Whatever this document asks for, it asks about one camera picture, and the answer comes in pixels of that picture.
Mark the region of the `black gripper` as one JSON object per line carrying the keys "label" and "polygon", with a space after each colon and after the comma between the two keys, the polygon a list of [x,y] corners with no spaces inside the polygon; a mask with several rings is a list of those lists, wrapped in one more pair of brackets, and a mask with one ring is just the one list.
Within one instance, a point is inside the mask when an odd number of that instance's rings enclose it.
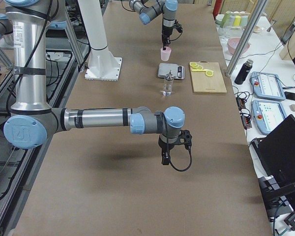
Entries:
{"label": "black gripper", "polygon": [[158,139],[158,145],[161,147],[161,155],[162,155],[162,165],[170,164],[170,150],[172,150],[175,146],[184,145],[185,149],[189,152],[191,151],[192,146],[192,135],[189,130],[180,130],[177,138],[173,139],[173,142],[167,142],[166,137],[161,134]]}
{"label": "black gripper", "polygon": [[166,46],[169,46],[171,43],[170,36],[173,33],[173,30],[176,29],[179,33],[182,33],[182,27],[163,27],[162,28],[162,50],[166,50]]}

